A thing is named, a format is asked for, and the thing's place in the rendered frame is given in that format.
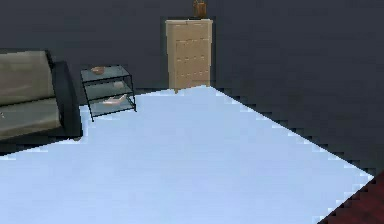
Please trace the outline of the beige chest of drawers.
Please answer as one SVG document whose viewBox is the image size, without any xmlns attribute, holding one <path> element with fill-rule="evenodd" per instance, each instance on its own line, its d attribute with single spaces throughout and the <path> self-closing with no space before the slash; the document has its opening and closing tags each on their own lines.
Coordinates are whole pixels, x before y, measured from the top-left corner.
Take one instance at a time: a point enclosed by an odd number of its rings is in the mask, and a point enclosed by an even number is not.
<svg viewBox="0 0 384 224">
<path fill-rule="evenodd" d="M 211 19 L 166 20 L 169 88 L 182 89 L 211 83 Z"/>
</svg>

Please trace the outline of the black glass shelf table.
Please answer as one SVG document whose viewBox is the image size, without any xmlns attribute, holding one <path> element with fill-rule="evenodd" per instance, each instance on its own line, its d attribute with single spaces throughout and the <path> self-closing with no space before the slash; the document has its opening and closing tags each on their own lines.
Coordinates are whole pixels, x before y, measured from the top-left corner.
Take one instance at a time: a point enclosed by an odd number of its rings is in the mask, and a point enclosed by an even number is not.
<svg viewBox="0 0 384 224">
<path fill-rule="evenodd" d="M 126 110 L 137 111 L 132 75 L 121 65 L 104 66 L 102 75 L 94 74 L 91 69 L 81 71 L 81 81 L 85 92 L 91 119 Z M 122 81 L 124 88 L 115 88 L 114 82 Z M 119 105 L 104 105 L 110 97 L 126 94 Z"/>
</svg>

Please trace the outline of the brown pot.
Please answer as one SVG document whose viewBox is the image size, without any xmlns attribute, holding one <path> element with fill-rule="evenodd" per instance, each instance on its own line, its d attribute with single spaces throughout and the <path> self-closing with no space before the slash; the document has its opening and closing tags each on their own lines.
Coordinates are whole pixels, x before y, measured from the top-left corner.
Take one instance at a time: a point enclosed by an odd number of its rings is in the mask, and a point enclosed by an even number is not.
<svg viewBox="0 0 384 224">
<path fill-rule="evenodd" d="M 205 18 L 207 16 L 207 4 L 204 0 L 194 0 L 194 16 L 196 18 Z"/>
</svg>

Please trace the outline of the pale pink flat object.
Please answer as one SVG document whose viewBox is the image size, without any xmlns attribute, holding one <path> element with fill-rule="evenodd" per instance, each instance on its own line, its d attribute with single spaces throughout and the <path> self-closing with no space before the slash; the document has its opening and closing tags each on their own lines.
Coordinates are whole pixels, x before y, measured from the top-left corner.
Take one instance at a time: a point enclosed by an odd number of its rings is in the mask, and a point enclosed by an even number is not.
<svg viewBox="0 0 384 224">
<path fill-rule="evenodd" d="M 126 94 L 121 96 L 110 97 L 109 99 L 103 101 L 104 105 L 119 105 L 126 99 Z"/>
</svg>

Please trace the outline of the black sofa with beige cushions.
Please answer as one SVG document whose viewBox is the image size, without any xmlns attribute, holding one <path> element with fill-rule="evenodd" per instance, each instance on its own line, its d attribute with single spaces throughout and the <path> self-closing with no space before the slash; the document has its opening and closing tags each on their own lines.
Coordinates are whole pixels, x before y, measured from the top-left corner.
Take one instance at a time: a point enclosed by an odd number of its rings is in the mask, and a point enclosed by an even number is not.
<svg viewBox="0 0 384 224">
<path fill-rule="evenodd" d="M 0 156 L 82 136 L 67 63 L 48 50 L 0 48 Z"/>
</svg>

